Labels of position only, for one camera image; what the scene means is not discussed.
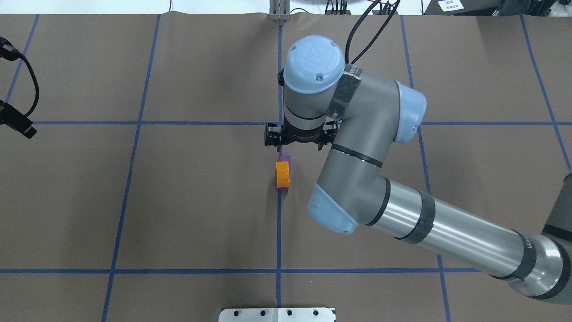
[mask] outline orange block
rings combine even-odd
[[[290,166],[288,161],[276,162],[276,187],[289,188],[290,187]]]

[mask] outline white label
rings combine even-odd
[[[438,4],[443,12],[464,9],[461,0],[441,0]]]

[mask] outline light blue cap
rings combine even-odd
[[[407,143],[421,125],[425,110],[427,109],[427,99],[425,95],[400,82],[396,82],[399,88],[399,126],[395,141]]]
[[[290,47],[284,82],[294,92],[315,94],[336,84],[344,68],[344,54],[333,40],[307,36]]]
[[[314,192],[308,204],[308,213],[317,223],[337,233],[351,234],[358,226],[358,222],[318,184],[314,186]]]

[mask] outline white bracket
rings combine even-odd
[[[290,0],[270,0],[268,18],[275,21],[290,20]]]
[[[336,322],[336,309],[225,309],[219,314],[219,322]]]

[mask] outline black strap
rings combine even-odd
[[[375,215],[375,218],[370,223],[366,224],[366,226],[375,225],[379,221],[379,218],[382,217],[383,213],[386,212],[387,203],[390,201],[391,182],[387,178],[384,178],[384,179],[386,180],[386,196],[383,198],[383,203],[382,203],[381,208],[379,208],[378,214]]]
[[[365,162],[371,163],[371,164],[373,164],[373,165],[376,166],[376,167],[380,167],[380,168],[381,168],[381,167],[383,166],[383,162],[381,162],[381,161],[379,161],[379,160],[376,160],[376,159],[374,159],[374,158],[372,158],[372,157],[370,157],[370,156],[367,156],[367,155],[365,155],[365,154],[362,154],[362,153],[359,153],[359,152],[357,152],[357,151],[354,151],[354,150],[352,150],[352,149],[348,149],[347,147],[343,147],[343,146],[341,146],[341,145],[339,145],[339,144],[335,144],[335,143],[332,144],[332,149],[338,150],[338,151],[343,152],[343,153],[345,153],[345,154],[349,154],[349,155],[354,156],[354,157],[356,157],[356,158],[358,158],[358,159],[364,160]]]
[[[403,240],[408,244],[418,244],[422,242],[431,229],[433,229],[433,221],[435,220],[435,200],[432,196],[417,191],[421,195],[421,213],[419,214],[419,220],[405,237],[395,237],[395,239]]]
[[[550,299],[551,297],[554,297],[556,295],[558,295],[563,289],[564,287],[568,284],[568,280],[570,279],[570,256],[568,255],[568,252],[566,251],[566,249],[564,247],[562,247],[562,245],[560,245],[559,242],[555,241],[554,239],[551,239],[555,244],[556,247],[558,248],[558,251],[560,252],[560,257],[562,259],[562,273],[560,274],[560,278],[558,279],[558,282],[556,282],[556,285],[550,289],[550,291],[538,295],[538,296],[529,296],[531,299],[535,299],[535,300],[547,300]]]
[[[522,260],[520,265],[518,265],[517,269],[510,273],[507,276],[493,276],[492,277],[498,280],[505,280],[509,283],[515,282],[522,282],[525,278],[530,275],[530,273],[534,269],[534,265],[536,265],[536,246],[534,245],[533,241],[526,235],[523,235],[515,230],[515,232],[520,236],[522,240],[522,245],[524,246],[525,250],[522,254]]]
[[[558,228],[552,225],[545,225],[542,229],[542,233],[572,242],[572,231],[568,231],[566,229]]]
[[[359,77],[362,69],[353,65],[347,65],[340,80],[337,82],[336,90],[333,93],[332,100],[329,102],[327,116],[336,121],[340,121],[351,101],[353,94],[356,92],[362,79]]]

